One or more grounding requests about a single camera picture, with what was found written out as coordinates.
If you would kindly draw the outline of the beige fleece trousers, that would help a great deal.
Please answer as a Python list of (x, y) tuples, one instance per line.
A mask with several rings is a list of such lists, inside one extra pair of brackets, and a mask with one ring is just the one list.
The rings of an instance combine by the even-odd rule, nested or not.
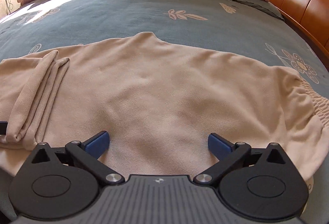
[(99, 131), (119, 173), (196, 175), (207, 137), (279, 143), (304, 179), (328, 154), (328, 99), (288, 67), (170, 44), (151, 32), (1, 61), (1, 168), (15, 174), (40, 142)]

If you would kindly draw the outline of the blue floral bed sheet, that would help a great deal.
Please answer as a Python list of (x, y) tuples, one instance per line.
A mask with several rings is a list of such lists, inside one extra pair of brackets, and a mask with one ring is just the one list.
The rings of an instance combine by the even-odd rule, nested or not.
[[(143, 32), (170, 44), (292, 68), (328, 99), (328, 71), (306, 40), (285, 21), (232, 0), (37, 0), (1, 20), (1, 61)], [(111, 137), (109, 148), (98, 159), (104, 165), (102, 158), (110, 145)], [(254, 221), (228, 209), (214, 188), (194, 183), (198, 174), (125, 176), (118, 172), (124, 183), (103, 187), (78, 214), (39, 220), (18, 215), (9, 200), (17, 173), (1, 168), (1, 209), (11, 223), (301, 223), (301, 215), (315, 202), (316, 191), (314, 174), (304, 179), (309, 197), (299, 217)]]

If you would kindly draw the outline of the lower grey-blue pillow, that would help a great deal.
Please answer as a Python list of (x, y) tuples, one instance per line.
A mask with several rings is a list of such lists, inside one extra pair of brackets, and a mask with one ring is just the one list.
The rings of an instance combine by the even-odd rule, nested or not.
[(250, 6), (254, 9), (260, 10), (272, 17), (284, 20), (281, 12), (271, 2), (266, 2), (263, 0), (232, 0), (232, 1), (238, 2), (238, 3), (246, 5), (246, 6)]

